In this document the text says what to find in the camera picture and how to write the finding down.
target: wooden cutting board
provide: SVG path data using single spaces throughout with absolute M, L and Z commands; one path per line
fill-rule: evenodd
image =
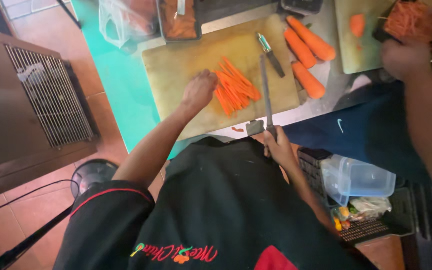
M 290 52 L 283 36 L 284 23 L 279 15 L 238 24 L 203 34 L 200 40 L 169 43 L 142 52 L 142 59 L 161 120 L 169 116 L 183 98 L 185 86 L 199 71 L 220 70 L 221 57 L 227 57 L 263 94 L 259 55 L 263 52 L 255 32 L 266 37 L 278 58 L 285 77 L 280 78 L 266 58 L 266 70 L 273 114 L 299 106 L 298 90 L 291 71 Z M 257 102 L 228 118 L 216 96 L 189 122 L 178 140 L 194 137 L 221 128 L 265 116 L 265 103 Z
M 381 42 L 372 37 L 378 17 L 387 11 L 395 0 L 336 0 L 336 20 L 341 48 L 343 70 L 346 74 L 372 70 L 383 66 Z M 432 0 L 424 0 L 432 7 Z M 350 17 L 363 13 L 366 18 L 364 35 L 358 40 L 350 30 Z

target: kitchen knife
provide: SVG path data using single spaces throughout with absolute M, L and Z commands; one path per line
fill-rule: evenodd
M 264 104 L 266 106 L 266 130 L 273 135 L 274 140 L 277 141 L 278 137 L 276 134 L 276 128 L 273 126 L 273 112 L 271 111 L 271 101 L 269 100 L 269 87 L 268 77 L 266 75 L 266 63 L 265 56 L 261 54 L 259 56 L 259 67 L 261 69 L 262 78 L 262 91 L 264 93 Z
M 279 63 L 278 59 L 276 58 L 273 49 L 271 49 L 271 46 L 269 46 L 269 43 L 267 42 L 264 35 L 256 32 L 256 39 L 259 41 L 259 43 L 262 46 L 262 50 L 266 54 L 266 56 L 269 59 L 269 62 L 273 65 L 274 69 L 278 73 L 278 75 L 282 78 L 285 76 L 285 73 L 283 71 L 283 68 L 281 67 L 281 64 Z

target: countertop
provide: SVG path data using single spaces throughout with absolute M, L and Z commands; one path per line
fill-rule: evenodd
M 93 56 L 94 64 L 111 105 L 124 144 L 129 151 L 159 122 L 151 87 L 148 83 L 145 67 L 141 59 L 141 52 L 165 44 L 163 38 L 157 37 L 139 43 L 137 46 L 127 42 L 121 49 L 106 42 L 99 33 L 98 1 L 72 0 L 75 14 L 81 22 L 82 32 L 88 48 Z M 257 18 L 266 17 L 278 11 L 279 3 L 267 4 L 255 9 L 227 16 L 202 24 L 202 33 L 209 33 L 219 29 L 231 27 Z M 311 30 L 334 46 L 339 55 L 338 32 L 334 0 L 325 0 L 321 12 L 317 15 L 306 16 L 304 24 L 312 23 Z M 326 94 L 321 99 L 307 98 L 305 92 L 300 93 L 301 105 L 292 110 L 273 115 L 275 125 L 288 125 L 334 110 L 340 99 L 350 91 L 350 82 L 355 75 L 343 73 L 341 58 L 336 57 L 331 62 L 316 65 L 311 70 L 323 84 L 326 84 Z M 355 105 L 351 100 L 343 102 L 342 109 Z M 243 128 L 247 122 L 236 125 Z M 212 135 L 222 135 L 231 138 L 246 137 L 246 132 L 235 132 L 231 127 L 211 132 Z M 189 143 L 201 138 L 200 136 L 178 141 L 169 156 L 172 158 L 183 150 Z

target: person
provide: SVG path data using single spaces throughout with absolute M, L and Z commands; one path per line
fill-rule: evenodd
M 385 70 L 398 81 L 357 89 L 341 102 L 356 99 L 363 104 L 287 125 L 284 130 L 292 143 L 322 148 L 432 185 L 431 50 L 409 38 L 402 43 L 387 40 L 381 57 Z
M 277 142 L 264 132 L 265 145 L 190 144 L 167 166 L 154 202 L 147 188 L 217 81 L 208 70 L 196 75 L 113 180 L 76 199 L 54 269 L 375 269 L 338 236 L 280 126 Z

